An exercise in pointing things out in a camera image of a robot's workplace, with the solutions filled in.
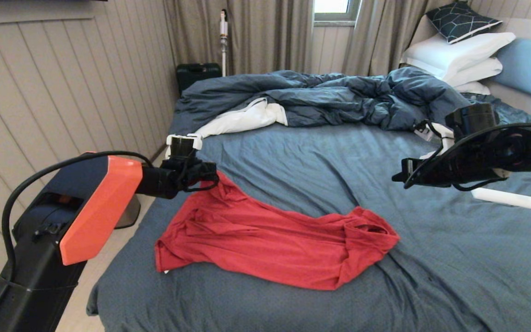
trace mattress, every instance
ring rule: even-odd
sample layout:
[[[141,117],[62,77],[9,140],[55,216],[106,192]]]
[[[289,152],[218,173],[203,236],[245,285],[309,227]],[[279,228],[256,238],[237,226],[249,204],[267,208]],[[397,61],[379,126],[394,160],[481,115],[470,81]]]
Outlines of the mattress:
[[[180,193],[154,201],[97,282],[87,312],[109,332],[531,331],[531,210],[390,180],[402,158],[434,149],[411,132],[361,123],[211,136],[198,157],[216,162],[248,195],[312,217],[362,206],[401,241],[334,291],[211,263],[158,273],[154,242],[189,195]],[[531,172],[488,187],[531,196]]]

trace red shirt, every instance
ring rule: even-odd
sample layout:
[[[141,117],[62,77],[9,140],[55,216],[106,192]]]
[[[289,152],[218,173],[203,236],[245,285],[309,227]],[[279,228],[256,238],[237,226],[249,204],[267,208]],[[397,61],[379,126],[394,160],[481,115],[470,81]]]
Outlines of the red shirt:
[[[281,284],[335,290],[399,240],[370,210],[312,218],[260,202],[219,176],[216,188],[188,197],[156,242],[158,271],[212,262]]]

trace beige curtain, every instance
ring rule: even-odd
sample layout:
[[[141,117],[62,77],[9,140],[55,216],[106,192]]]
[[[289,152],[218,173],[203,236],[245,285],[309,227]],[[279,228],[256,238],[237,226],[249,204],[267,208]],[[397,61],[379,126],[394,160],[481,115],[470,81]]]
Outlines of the beige curtain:
[[[165,0],[180,63],[221,63],[219,21],[227,9],[227,74],[310,71],[313,0]]]
[[[362,0],[343,72],[386,75],[399,67],[421,17],[452,0]]]

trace patterned pillow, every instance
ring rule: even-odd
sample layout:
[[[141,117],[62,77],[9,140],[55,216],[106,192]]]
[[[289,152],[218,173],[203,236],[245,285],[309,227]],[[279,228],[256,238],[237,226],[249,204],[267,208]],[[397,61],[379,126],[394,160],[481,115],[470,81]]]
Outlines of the patterned pillow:
[[[484,34],[495,25],[497,19],[478,15],[465,2],[455,2],[426,13],[448,44],[460,42],[477,34]]]

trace black suitcase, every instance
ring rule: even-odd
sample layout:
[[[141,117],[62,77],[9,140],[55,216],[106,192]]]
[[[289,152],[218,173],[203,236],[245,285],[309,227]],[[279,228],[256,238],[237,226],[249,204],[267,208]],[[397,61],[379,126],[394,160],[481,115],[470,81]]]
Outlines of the black suitcase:
[[[182,91],[197,81],[221,77],[223,75],[221,66],[218,63],[186,63],[177,65],[175,72],[180,96]]]

